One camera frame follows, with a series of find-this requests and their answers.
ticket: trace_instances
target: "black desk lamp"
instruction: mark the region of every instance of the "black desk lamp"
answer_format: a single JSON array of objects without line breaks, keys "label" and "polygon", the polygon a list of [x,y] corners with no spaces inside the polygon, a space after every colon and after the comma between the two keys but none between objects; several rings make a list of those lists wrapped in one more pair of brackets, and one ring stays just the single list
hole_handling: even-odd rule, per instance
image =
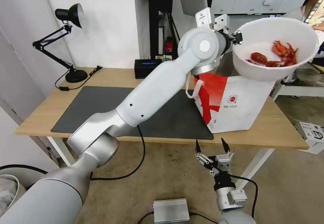
[{"label": "black desk lamp", "polygon": [[[84,26],[84,17],[83,17],[83,9],[80,3],[74,4],[70,7],[70,9],[56,9],[55,10],[55,16],[62,21],[63,24],[65,24],[60,29],[56,30],[55,32],[51,33],[50,35],[33,42],[33,47],[43,54],[46,54],[48,57],[52,58],[56,62],[60,63],[64,67],[66,67],[69,70],[69,73],[66,74],[65,80],[67,82],[75,83],[75,82],[81,82],[85,80],[88,77],[88,74],[83,70],[77,70],[73,67],[73,64],[70,64],[66,61],[61,60],[60,58],[57,58],[55,55],[51,54],[47,50],[45,50],[45,46],[59,40],[60,38],[64,37],[65,35],[71,33],[72,25],[69,24],[69,21],[71,21],[74,25],[76,25],[79,28],[82,28]],[[53,36],[54,34],[65,30],[66,33],[52,39],[48,39],[49,37]]]}]

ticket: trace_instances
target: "red and white bag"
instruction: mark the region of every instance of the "red and white bag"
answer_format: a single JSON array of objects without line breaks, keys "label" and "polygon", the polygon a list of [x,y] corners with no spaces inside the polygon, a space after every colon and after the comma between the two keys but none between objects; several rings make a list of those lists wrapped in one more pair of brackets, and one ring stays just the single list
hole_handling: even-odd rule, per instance
[{"label": "red and white bag", "polygon": [[194,79],[192,95],[212,133],[248,130],[261,111],[275,82],[257,82],[242,76],[219,76],[212,73]]}]

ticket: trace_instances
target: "floor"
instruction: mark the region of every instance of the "floor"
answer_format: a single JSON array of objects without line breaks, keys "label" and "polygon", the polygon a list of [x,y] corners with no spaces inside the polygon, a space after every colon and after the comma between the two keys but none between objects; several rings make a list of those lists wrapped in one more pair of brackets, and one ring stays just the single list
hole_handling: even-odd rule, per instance
[{"label": "floor", "polygon": [[[290,121],[324,125],[324,100],[316,97],[276,100]],[[206,155],[221,147],[202,146]],[[233,148],[232,172],[240,175],[256,148]],[[220,220],[214,180],[195,157],[194,145],[146,144],[146,158],[132,176],[116,181],[93,181],[86,203],[76,220],[85,223],[137,223],[152,211],[154,200],[187,198],[189,210]],[[115,177],[131,172],[140,162],[142,145],[123,142],[114,158],[94,176]],[[256,221],[262,224],[323,223],[324,152],[312,155],[297,150],[276,150],[254,176],[259,186]],[[254,186],[245,187],[249,197],[243,211],[251,212]],[[142,223],[153,223],[150,215]],[[210,223],[192,217],[189,223]]]}]

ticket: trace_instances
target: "black box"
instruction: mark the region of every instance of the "black box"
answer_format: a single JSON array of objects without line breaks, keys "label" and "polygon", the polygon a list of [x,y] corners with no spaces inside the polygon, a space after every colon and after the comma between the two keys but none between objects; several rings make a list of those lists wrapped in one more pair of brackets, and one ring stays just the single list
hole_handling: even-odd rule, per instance
[{"label": "black box", "polygon": [[147,77],[161,63],[161,59],[135,60],[135,79],[143,79]]}]

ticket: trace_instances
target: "red crayfish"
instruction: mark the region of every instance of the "red crayfish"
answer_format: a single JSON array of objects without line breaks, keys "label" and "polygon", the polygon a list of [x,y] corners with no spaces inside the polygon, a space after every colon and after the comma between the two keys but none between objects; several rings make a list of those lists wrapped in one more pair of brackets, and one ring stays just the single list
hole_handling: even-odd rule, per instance
[{"label": "red crayfish", "polygon": [[268,61],[268,58],[258,52],[251,54],[251,59],[246,59],[246,61],[252,64],[265,65],[267,67],[281,67],[290,66],[297,63],[296,52],[298,49],[294,50],[290,43],[287,43],[289,47],[281,44],[280,41],[276,40],[273,42],[272,51],[280,57],[280,61]]}]

